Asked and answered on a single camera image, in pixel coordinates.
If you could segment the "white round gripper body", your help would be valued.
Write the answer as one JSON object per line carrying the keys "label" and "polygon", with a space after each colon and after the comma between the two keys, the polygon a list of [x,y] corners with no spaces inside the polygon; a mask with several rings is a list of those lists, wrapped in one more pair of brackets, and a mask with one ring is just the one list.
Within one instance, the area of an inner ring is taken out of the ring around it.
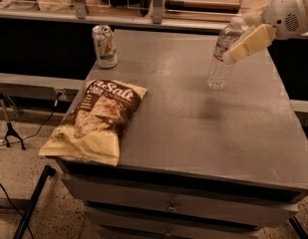
{"label": "white round gripper body", "polygon": [[248,26],[271,25],[277,40],[298,38],[308,32],[308,0],[272,0],[242,18]]}

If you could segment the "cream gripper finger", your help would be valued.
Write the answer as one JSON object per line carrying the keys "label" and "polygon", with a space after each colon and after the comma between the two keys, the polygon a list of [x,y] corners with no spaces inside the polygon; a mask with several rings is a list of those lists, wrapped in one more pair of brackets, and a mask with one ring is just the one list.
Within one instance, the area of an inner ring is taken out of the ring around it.
{"label": "cream gripper finger", "polygon": [[226,65],[235,64],[269,47],[276,38],[276,30],[269,24],[261,24],[244,40],[237,40],[222,55]]}
{"label": "cream gripper finger", "polygon": [[255,26],[249,26],[239,37],[239,40],[244,40],[247,36],[249,36],[255,30]]}

